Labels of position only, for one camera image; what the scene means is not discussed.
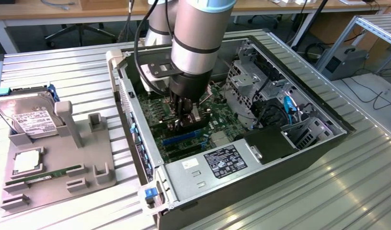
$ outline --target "workbench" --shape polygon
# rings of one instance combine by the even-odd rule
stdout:
[[[69,0],[57,0],[55,3],[67,3]],[[300,31],[293,40],[295,44],[301,36],[301,33],[308,25],[315,11],[320,5],[320,0],[313,4],[307,4],[303,13],[308,16],[300,27]],[[380,10],[384,12],[391,3],[384,0],[377,0]],[[289,3],[283,5],[275,4],[268,0],[237,0],[233,7],[232,16],[240,15],[268,15],[268,14],[291,14],[300,13],[301,5]],[[368,5],[348,6],[339,0],[329,0],[321,12],[345,12],[345,11],[368,11]],[[148,11],[146,0],[136,0],[132,12],[132,21],[141,20]],[[0,5],[0,43],[7,54],[17,53],[17,47],[6,27],[23,25],[50,25],[50,24],[74,24],[74,23],[97,23],[116,22],[126,20],[128,11],[122,9],[92,10],[82,11],[78,5],[69,6],[69,10],[49,7],[39,0],[15,0],[15,4]]]
[[[185,229],[391,229],[391,134],[360,113],[300,56],[270,33],[230,32],[225,37],[252,35],[277,56],[356,129],[339,147],[315,164],[253,196]],[[74,104],[74,120],[100,112],[108,118],[117,185],[93,194],[0,217],[0,229],[156,229],[141,213],[138,178],[121,129],[105,52],[132,48],[132,43],[5,55],[0,61],[0,86],[26,86],[50,81],[61,100]],[[0,119],[0,186],[5,166],[7,126]]]

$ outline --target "green circuit board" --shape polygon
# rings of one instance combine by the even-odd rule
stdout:
[[[146,94],[137,95],[156,145],[165,162],[173,162],[214,148],[216,145],[210,140],[210,135],[213,133],[224,131],[228,139],[232,141],[238,134],[245,132],[237,116],[232,112],[220,94],[221,89],[216,85],[212,85],[210,92],[210,97],[200,105],[200,110],[206,108],[210,109],[210,120],[208,125],[197,131],[193,138],[188,138],[165,146],[162,145],[162,140],[170,138],[170,136],[168,136],[166,128],[160,124],[160,120],[162,122],[176,120],[169,109],[168,98],[152,98]],[[201,101],[206,96],[208,94],[205,93],[201,97]]]

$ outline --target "metal rack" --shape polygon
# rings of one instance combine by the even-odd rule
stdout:
[[[343,30],[333,46],[331,47],[328,52],[321,56],[319,62],[316,63],[316,69],[319,70],[319,72],[323,71],[327,63],[329,62],[333,56],[336,49],[340,47],[341,43],[344,42],[347,36],[351,34],[351,31],[353,30],[353,27],[356,25],[363,27],[364,30],[375,34],[379,38],[381,38],[385,42],[391,44],[391,14],[355,16],[349,21],[345,29]],[[359,38],[353,41],[352,45],[359,43],[363,36],[364,34],[359,36]],[[391,55],[383,61],[377,69],[377,72],[383,69],[389,60]]]

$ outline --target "blue ram slot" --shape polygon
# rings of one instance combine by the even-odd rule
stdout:
[[[161,144],[162,144],[162,146],[169,145],[169,144],[177,143],[185,139],[196,138],[198,136],[200,136],[200,129],[196,131],[192,131],[190,133],[186,133],[186,134],[182,134],[182,135],[176,136],[173,138],[168,138],[168,139],[162,140]]]

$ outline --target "hard drive label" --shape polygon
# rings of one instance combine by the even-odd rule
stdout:
[[[204,158],[218,179],[248,167],[233,145],[204,154]]]
[[[13,118],[27,135],[34,135],[55,130],[51,117],[46,110],[31,113],[14,114]]]

